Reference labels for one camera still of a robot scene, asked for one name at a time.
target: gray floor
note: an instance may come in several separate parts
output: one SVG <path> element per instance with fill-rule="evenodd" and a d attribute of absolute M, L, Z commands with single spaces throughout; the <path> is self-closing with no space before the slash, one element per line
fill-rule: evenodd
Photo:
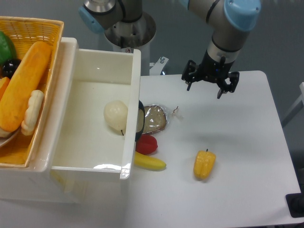
<path fill-rule="evenodd" d="M 103 35 L 93 34 L 81 21 L 77 9 L 82 4 L 82 0 L 1 0 L 0 15 L 62 20 L 63 35 L 75 37 L 80 48 L 111 50 Z M 202 60 L 212 35 L 211 27 L 177 0 L 143 0 L 143 10 L 157 25 L 151 61 L 168 57 L 167 73 L 181 74 L 188 59 Z M 267 74 L 280 118 L 300 95 L 299 85 L 304 81 L 303 11 L 302 0 L 262 0 L 257 26 L 232 68 Z M 303 110 L 284 132 L 296 168 L 304 167 Z"/>

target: fake food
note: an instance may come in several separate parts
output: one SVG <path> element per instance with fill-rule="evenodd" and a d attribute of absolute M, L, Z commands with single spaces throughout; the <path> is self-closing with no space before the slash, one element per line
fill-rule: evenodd
<path fill-rule="evenodd" d="M 21 60 L 18 58 L 6 60 L 3 63 L 3 67 L 2 67 L 2 77 L 8 77 L 9 79 L 11 79 L 11 77 L 13 77 L 20 63 Z"/>
<path fill-rule="evenodd" d="M 39 111 L 41 108 L 44 94 L 40 90 L 34 90 L 28 100 L 28 108 L 21 123 L 21 133 L 24 135 L 32 135 L 35 130 Z"/>
<path fill-rule="evenodd" d="M 8 77 L 4 77 L 0 80 L 0 100 L 4 94 L 4 91 L 8 87 L 9 83 L 10 83 L 10 80 Z"/>
<path fill-rule="evenodd" d="M 37 41 L 25 54 L 0 100 L 0 132 L 11 133 L 20 127 L 31 93 L 48 66 L 51 52 L 50 45 Z"/>
<path fill-rule="evenodd" d="M 157 140 L 152 135 L 143 134 L 136 142 L 135 150 L 138 153 L 147 155 L 156 151 L 157 147 Z"/>
<path fill-rule="evenodd" d="M 205 179 L 211 173 L 216 155 L 212 152 L 199 151 L 194 162 L 193 172 L 199 179 Z"/>
<path fill-rule="evenodd" d="M 16 50 L 13 42 L 8 36 L 0 31 L 0 65 L 6 60 L 16 58 Z"/>
<path fill-rule="evenodd" d="M 135 151 L 134 164 L 144 169 L 160 171 L 166 168 L 166 163 L 158 158 L 143 155 Z"/>
<path fill-rule="evenodd" d="M 123 130 L 127 126 L 128 107 L 122 101 L 116 100 L 107 103 L 104 107 L 104 117 L 110 127 L 124 134 Z"/>

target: banana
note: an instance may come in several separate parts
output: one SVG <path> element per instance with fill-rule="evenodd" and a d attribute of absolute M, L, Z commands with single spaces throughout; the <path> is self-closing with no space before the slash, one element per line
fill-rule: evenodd
<path fill-rule="evenodd" d="M 135 151 L 134 164 L 148 170 L 159 171 L 166 168 L 166 163 L 160 159 L 143 155 Z"/>

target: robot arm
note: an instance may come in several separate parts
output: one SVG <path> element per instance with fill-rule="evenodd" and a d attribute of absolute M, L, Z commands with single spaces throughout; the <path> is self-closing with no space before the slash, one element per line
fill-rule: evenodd
<path fill-rule="evenodd" d="M 218 98 L 237 87 L 239 72 L 229 72 L 256 24 L 260 0 L 180 0 L 181 3 L 210 24 L 215 30 L 203 61 L 189 60 L 182 74 L 188 84 L 200 80 L 219 86 Z"/>
<path fill-rule="evenodd" d="M 214 28 L 201 64 L 189 60 L 182 73 L 182 80 L 188 84 L 187 90 L 193 82 L 204 80 L 219 86 L 218 98 L 227 92 L 233 93 L 239 72 L 229 71 L 256 24 L 261 10 L 260 0 L 180 2 Z M 108 40 L 121 48 L 143 46 L 155 34 L 154 20 L 142 11 L 142 0 L 85 0 L 79 14 L 93 32 L 106 29 Z"/>

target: white table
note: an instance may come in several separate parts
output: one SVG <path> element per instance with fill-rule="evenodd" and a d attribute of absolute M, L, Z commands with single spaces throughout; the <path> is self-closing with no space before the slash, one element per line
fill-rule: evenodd
<path fill-rule="evenodd" d="M 194 83 L 189 92 L 181 76 L 145 76 L 141 101 L 179 106 L 158 133 L 153 156 L 160 172 L 133 169 L 129 202 L 91 186 L 86 203 L 0 201 L 0 227 L 247 227 L 300 223 L 289 215 L 285 195 L 300 192 L 266 75 L 241 72 L 233 94 L 217 99 L 218 88 Z M 192 174 L 198 150 L 217 155 L 206 181 Z M 103 204 L 103 199 L 113 204 Z"/>

